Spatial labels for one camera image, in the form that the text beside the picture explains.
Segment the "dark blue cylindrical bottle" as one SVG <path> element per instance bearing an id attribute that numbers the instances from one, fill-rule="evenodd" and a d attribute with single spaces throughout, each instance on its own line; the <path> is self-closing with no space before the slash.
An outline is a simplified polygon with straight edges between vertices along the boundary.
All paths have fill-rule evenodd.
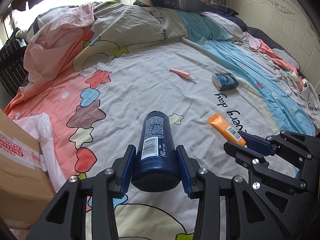
<path id="1" fill-rule="evenodd" d="M 144 192 L 164 192 L 181 181 L 169 117 L 160 111 L 144 119 L 131 183 Z"/>

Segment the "orange tube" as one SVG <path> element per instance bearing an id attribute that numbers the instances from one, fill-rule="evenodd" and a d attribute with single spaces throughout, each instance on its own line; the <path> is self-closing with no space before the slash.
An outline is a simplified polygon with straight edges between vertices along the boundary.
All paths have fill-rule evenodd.
<path id="1" fill-rule="evenodd" d="M 210 116 L 207 122 L 227 141 L 232 141 L 240 146 L 246 146 L 246 142 L 242 136 L 219 113 Z"/>

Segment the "starry night tissue pack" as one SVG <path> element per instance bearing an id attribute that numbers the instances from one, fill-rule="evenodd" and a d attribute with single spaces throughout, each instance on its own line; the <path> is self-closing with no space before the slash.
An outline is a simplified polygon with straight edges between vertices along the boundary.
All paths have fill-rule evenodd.
<path id="1" fill-rule="evenodd" d="M 236 89 L 239 85 L 236 78 L 230 73 L 214 73 L 212 82 L 219 91 Z"/>

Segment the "clothes pile on bed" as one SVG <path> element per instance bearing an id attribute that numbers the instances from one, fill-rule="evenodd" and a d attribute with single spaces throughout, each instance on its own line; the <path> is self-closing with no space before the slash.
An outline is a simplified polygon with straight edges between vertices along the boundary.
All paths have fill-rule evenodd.
<path id="1" fill-rule="evenodd" d="M 257 28 L 247 27 L 236 16 L 209 12 L 208 17 L 223 27 L 229 41 L 264 68 L 272 82 L 278 84 L 309 116 L 316 133 L 319 132 L 319 98 L 312 84 L 300 73 L 298 62 L 280 45 Z"/>

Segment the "white plastic bag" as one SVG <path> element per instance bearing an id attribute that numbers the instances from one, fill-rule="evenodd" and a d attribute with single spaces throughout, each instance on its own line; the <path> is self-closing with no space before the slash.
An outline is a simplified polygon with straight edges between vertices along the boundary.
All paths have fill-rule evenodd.
<path id="1" fill-rule="evenodd" d="M 40 143 L 40 150 L 43 154 L 42 165 L 46 166 L 50 182 L 55 193 L 57 193 L 66 182 L 66 178 L 55 156 L 52 124 L 49 115 L 43 112 L 39 115 L 14 120 L 14 122 Z"/>

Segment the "small pink tube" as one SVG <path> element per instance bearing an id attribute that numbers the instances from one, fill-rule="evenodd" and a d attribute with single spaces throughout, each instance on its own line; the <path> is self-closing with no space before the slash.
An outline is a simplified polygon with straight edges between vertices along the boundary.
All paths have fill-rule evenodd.
<path id="1" fill-rule="evenodd" d="M 173 72 L 175 74 L 177 74 L 178 76 L 186 79 L 186 80 L 190 80 L 190 81 L 196 81 L 196 78 L 193 77 L 190 73 L 188 72 L 184 72 L 184 71 L 181 71 L 181 70 L 178 70 L 178 69 L 170 69 L 169 70 L 170 72 Z"/>

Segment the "cartoon printed bed sheet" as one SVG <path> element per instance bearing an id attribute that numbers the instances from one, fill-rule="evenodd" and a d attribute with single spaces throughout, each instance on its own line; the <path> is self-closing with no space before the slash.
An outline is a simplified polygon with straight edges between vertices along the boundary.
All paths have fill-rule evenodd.
<path id="1" fill-rule="evenodd" d="M 219 113 L 239 134 L 317 137 L 300 105 L 241 55 L 208 12 L 105 2 L 94 3 L 94 19 L 55 78 L 28 80 L 1 111 L 12 121 L 49 115 L 66 178 L 25 229 L 27 239 L 319 239 L 319 221 L 313 237 L 283 234 L 248 170 L 224 151 L 229 141 L 207 122 Z M 232 74 L 238 87 L 219 91 L 214 73 Z M 130 181 L 119 192 L 121 159 L 129 145 L 137 152 L 152 111 L 169 117 L 175 148 L 183 145 L 190 158 L 193 199 L 181 181 L 164 192 L 140 191 Z"/>

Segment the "brown cardboard box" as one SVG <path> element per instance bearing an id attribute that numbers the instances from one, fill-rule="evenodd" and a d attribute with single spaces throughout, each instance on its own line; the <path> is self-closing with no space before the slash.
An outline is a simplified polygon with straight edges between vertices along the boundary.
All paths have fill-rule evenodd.
<path id="1" fill-rule="evenodd" d="M 39 141 L 1 112 L 1 218 L 28 229 L 53 196 Z"/>

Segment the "cream bed headboard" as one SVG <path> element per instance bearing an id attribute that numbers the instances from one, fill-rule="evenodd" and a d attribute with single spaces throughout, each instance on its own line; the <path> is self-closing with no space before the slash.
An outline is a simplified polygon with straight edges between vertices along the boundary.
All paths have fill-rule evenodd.
<path id="1" fill-rule="evenodd" d="M 290 0 L 227 0 L 227 5 L 247 26 L 285 48 L 313 86 L 319 85 L 319 40 L 299 7 Z"/>

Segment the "pink crumpled blanket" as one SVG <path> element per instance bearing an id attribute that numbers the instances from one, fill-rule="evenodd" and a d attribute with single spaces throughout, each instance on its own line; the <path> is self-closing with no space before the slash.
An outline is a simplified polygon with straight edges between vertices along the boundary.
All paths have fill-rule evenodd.
<path id="1" fill-rule="evenodd" d="M 29 82 L 41 84 L 57 76 L 73 44 L 94 22 L 94 3 L 51 10 L 37 19 L 39 30 L 30 38 L 24 55 Z"/>

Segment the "black striped suitcase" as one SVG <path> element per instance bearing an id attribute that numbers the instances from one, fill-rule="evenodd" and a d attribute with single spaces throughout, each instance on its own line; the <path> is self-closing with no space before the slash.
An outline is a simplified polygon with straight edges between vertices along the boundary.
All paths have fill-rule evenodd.
<path id="1" fill-rule="evenodd" d="M 23 67 L 28 43 L 23 38 L 16 37 L 18 31 L 20 29 L 15 28 L 11 37 L 1 48 L 1 84 L 12 97 L 16 96 L 23 84 L 26 84 L 28 77 L 28 71 Z"/>

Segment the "dark patterned pillow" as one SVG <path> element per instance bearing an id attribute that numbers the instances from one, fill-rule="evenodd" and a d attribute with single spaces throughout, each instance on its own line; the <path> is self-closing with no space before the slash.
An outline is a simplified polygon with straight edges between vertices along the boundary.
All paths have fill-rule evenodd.
<path id="1" fill-rule="evenodd" d="M 207 0 L 135 0 L 140 7 L 161 7 L 187 12 L 218 11 L 220 8 Z"/>

